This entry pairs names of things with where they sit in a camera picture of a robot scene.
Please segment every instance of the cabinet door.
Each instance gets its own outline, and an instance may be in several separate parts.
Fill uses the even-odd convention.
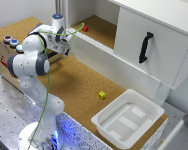
[[[147,32],[154,36],[148,40],[147,60],[140,64],[139,56]],[[120,9],[115,55],[173,86],[187,51],[187,35],[127,9]]]

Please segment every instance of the green cable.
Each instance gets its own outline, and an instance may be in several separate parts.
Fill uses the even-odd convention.
[[[50,34],[54,34],[54,35],[70,35],[70,34],[73,34],[72,40],[71,40],[71,43],[70,43],[70,45],[71,45],[71,44],[72,44],[72,41],[73,41],[73,39],[74,39],[74,37],[75,37],[75,34],[76,34],[78,31],[80,31],[80,30],[83,28],[83,26],[84,26],[84,23],[81,23],[80,26],[78,27],[78,29],[77,29],[75,32],[69,33],[69,34],[54,34],[54,33],[45,32],[45,31],[40,31],[40,33],[50,33]],[[45,46],[44,46],[44,43],[43,43],[42,39],[40,38],[39,35],[37,35],[37,36],[38,36],[38,38],[39,38],[39,40],[40,40],[40,42],[41,42],[41,44],[42,44],[42,46],[43,46],[43,48],[44,48],[45,55],[48,57],[48,55],[47,55],[47,50],[45,49]],[[31,142],[30,142],[30,144],[29,144],[28,149],[30,148],[30,146],[31,146],[31,144],[32,144],[32,142],[33,142],[33,139],[34,139],[34,136],[35,136],[35,134],[36,134],[36,132],[37,132],[38,126],[40,125],[41,119],[42,119],[43,114],[44,114],[44,112],[45,112],[45,108],[46,108],[46,106],[47,106],[47,101],[48,101],[49,89],[50,89],[50,70],[48,71],[48,86],[47,86],[47,96],[46,96],[46,100],[45,100],[45,105],[44,105],[44,108],[43,108],[41,117],[40,117],[40,119],[39,119],[38,125],[36,126],[36,130],[35,130],[35,132],[34,132],[34,134],[33,134],[33,137],[32,137],[32,139],[31,139]]]

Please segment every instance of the cabinet handle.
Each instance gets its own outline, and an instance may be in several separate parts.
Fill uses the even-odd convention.
[[[145,53],[147,50],[147,45],[148,45],[148,40],[151,39],[154,35],[150,32],[147,32],[147,36],[145,37],[144,41],[143,41],[143,45],[141,48],[141,53],[140,53],[140,57],[139,57],[139,63],[142,64],[144,61],[147,60],[147,57],[145,57]]]

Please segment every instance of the yellow cube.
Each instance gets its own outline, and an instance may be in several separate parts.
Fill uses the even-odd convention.
[[[99,93],[99,98],[100,99],[104,99],[105,98],[105,93],[104,92],[100,92]]]

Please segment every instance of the white plastic bin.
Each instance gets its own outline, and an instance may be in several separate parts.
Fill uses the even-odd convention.
[[[130,89],[91,120],[113,145],[129,149],[163,113],[163,108]]]

